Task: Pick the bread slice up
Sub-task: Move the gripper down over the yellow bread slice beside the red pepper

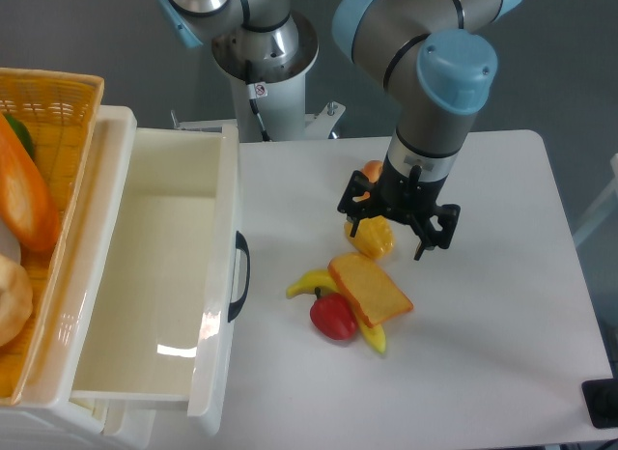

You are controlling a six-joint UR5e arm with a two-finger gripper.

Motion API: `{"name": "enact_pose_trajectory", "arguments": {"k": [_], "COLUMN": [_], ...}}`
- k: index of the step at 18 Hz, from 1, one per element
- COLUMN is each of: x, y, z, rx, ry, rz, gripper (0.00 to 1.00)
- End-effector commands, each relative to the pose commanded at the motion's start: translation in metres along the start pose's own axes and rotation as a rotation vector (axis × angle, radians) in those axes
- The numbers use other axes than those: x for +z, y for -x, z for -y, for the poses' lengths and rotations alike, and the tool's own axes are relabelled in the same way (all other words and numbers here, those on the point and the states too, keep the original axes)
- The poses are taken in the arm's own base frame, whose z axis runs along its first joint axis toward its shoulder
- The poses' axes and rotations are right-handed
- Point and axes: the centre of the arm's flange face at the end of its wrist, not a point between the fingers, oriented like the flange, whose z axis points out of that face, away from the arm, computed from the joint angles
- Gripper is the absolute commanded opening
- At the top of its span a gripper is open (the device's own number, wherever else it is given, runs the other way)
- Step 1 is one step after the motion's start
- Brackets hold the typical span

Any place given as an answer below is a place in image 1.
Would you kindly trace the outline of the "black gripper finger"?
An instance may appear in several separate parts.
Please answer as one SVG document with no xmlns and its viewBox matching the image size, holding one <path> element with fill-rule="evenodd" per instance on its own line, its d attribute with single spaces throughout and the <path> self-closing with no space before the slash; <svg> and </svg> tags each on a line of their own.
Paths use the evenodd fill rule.
<svg viewBox="0 0 618 450">
<path fill-rule="evenodd" d="M 414 216 L 420 241 L 414 254 L 419 261 L 426 250 L 448 249 L 458 225 L 461 207 L 457 204 L 432 205 Z"/>
<path fill-rule="evenodd" d="M 360 222 L 364 219 L 379 216 L 380 201 L 375 195 L 377 183 L 371 182 L 360 170 L 355 170 L 344 190 L 337 206 L 337 211 L 346 216 L 351 224 L 348 236 L 354 238 L 357 234 Z"/>
</svg>

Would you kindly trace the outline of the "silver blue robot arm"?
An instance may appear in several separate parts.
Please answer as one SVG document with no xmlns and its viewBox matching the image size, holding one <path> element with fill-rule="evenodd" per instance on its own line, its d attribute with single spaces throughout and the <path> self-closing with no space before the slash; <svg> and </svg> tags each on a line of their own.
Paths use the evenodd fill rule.
<svg viewBox="0 0 618 450">
<path fill-rule="evenodd" d="M 156 0 L 183 44 L 208 45 L 228 77 L 243 141 L 306 138 L 305 76 L 316 31 L 291 0 Z M 437 198 L 497 71 L 478 30 L 522 0 L 342 0 L 341 52 L 401 106 L 376 180 L 355 173 L 338 209 L 352 227 L 376 216 L 407 225 L 418 250 L 449 247 L 460 207 Z"/>
</svg>

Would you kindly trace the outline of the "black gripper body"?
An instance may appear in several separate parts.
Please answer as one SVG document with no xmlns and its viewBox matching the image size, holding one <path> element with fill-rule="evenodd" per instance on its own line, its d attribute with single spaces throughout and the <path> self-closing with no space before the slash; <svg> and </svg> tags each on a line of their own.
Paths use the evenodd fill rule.
<svg viewBox="0 0 618 450">
<path fill-rule="evenodd" d="M 419 226 L 425 226 L 434 216 L 441 224 L 452 219 L 452 207 L 436 203 L 446 178 L 437 181 L 422 182 L 415 176 L 399 173 L 386 157 L 378 181 L 378 193 L 382 202 L 394 215 L 388 217 L 400 223 L 411 224 L 412 220 Z"/>
</svg>

